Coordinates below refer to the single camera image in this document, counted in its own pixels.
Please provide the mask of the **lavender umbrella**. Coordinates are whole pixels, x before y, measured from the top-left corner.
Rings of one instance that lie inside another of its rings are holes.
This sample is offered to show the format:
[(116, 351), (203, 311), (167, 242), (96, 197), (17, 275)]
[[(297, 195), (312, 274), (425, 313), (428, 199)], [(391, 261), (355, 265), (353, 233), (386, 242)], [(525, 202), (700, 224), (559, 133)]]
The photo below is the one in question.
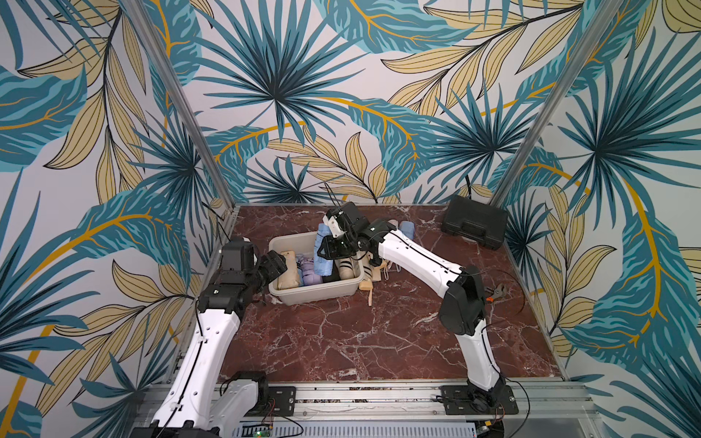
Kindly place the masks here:
[(303, 286), (316, 286), (323, 283), (322, 276), (318, 275), (314, 270), (314, 260), (312, 258), (303, 257), (299, 259), (298, 266)]

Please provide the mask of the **beige plastic storage box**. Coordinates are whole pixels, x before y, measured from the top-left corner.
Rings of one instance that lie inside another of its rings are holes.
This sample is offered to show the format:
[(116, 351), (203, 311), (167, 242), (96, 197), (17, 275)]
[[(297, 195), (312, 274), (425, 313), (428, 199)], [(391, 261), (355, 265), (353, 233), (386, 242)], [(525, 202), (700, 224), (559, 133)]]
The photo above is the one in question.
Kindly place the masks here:
[(333, 262), (330, 277), (314, 271), (316, 232), (274, 237), (268, 249), (286, 257), (290, 271), (269, 285), (269, 292), (282, 303), (292, 306), (353, 295), (363, 281), (363, 263), (358, 260)]

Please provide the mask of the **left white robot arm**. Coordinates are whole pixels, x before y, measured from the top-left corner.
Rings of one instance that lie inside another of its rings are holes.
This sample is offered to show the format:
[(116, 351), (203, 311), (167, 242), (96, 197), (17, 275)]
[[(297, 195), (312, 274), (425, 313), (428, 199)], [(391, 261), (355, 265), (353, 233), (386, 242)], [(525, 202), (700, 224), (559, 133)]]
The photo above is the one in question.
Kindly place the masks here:
[(132, 437), (231, 437), (246, 414), (268, 403), (262, 372), (244, 373), (213, 400), (228, 347), (246, 308), (288, 271), (276, 251), (256, 254), (256, 246), (234, 237), (220, 249), (218, 265), (195, 305), (195, 332), (173, 385), (146, 427)]

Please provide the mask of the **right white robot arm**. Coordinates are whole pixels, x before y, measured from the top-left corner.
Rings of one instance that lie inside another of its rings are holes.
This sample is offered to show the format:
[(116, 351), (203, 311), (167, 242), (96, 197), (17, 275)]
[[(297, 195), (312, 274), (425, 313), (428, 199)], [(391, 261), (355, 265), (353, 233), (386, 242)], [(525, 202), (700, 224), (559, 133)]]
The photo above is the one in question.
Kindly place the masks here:
[(481, 272), (438, 257), (407, 237), (394, 224), (370, 221), (352, 202), (330, 209), (323, 217), (330, 232), (317, 254), (328, 260), (369, 255), (370, 264), (400, 266), (432, 288), (442, 299), (438, 319), (456, 335), (467, 364), (467, 394), (454, 396), (479, 414), (496, 410), (506, 383), (487, 335), (487, 304)]

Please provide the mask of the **tan umbrella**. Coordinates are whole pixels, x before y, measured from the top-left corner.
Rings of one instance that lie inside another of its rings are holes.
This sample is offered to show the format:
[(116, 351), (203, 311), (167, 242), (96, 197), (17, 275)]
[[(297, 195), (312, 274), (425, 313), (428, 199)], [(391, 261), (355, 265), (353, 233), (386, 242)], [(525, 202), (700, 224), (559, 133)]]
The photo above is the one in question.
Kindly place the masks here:
[(294, 251), (284, 251), (281, 255), (285, 259), (287, 270), (277, 279), (277, 290), (301, 287), (303, 283), (297, 264), (297, 254)]

